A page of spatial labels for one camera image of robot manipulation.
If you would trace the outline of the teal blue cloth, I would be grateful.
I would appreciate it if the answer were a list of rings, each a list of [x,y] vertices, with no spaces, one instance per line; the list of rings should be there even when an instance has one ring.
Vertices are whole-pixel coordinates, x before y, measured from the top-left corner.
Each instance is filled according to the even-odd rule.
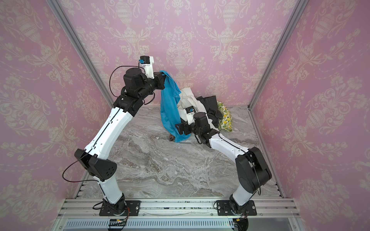
[[[166,71],[161,72],[165,75],[165,88],[161,91],[161,121],[164,128],[174,136],[174,141],[182,142],[187,140],[190,135],[180,135],[175,127],[176,124],[181,123],[181,117],[177,108],[181,91]]]

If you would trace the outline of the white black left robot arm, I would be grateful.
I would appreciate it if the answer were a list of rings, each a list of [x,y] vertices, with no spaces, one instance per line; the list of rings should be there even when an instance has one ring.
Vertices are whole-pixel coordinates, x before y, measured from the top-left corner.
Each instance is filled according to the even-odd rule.
[[[111,215],[126,215],[129,208],[125,196],[119,189],[116,170],[117,164],[109,160],[109,154],[123,129],[134,118],[144,99],[154,95],[155,90],[165,88],[166,75],[154,72],[147,77],[141,68],[133,67],[123,76],[125,86],[113,104],[106,122],[93,140],[83,149],[77,149],[74,156],[93,177],[103,193],[102,210]]]

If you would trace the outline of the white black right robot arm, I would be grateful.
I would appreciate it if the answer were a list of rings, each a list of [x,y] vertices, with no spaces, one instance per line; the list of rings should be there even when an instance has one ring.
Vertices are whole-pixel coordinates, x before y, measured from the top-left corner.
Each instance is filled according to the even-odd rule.
[[[229,140],[211,127],[204,112],[195,113],[192,122],[184,121],[175,127],[179,134],[194,134],[198,143],[221,152],[236,164],[240,184],[230,196],[229,204],[234,214],[245,213],[253,195],[272,179],[261,150],[257,147],[247,148]]]

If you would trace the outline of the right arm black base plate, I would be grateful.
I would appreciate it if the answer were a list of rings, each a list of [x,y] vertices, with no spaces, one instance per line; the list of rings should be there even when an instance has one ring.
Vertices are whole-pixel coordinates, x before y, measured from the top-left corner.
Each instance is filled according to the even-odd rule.
[[[214,204],[219,216],[256,216],[256,206],[254,201],[250,200],[240,206],[234,201],[217,200]]]

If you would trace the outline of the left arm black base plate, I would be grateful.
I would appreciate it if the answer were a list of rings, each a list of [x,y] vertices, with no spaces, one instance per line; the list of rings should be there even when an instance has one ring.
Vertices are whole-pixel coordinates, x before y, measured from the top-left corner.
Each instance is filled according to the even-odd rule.
[[[99,216],[129,216],[136,217],[140,211],[140,200],[125,200],[124,202],[117,202],[116,205],[103,200],[102,207],[100,208]]]

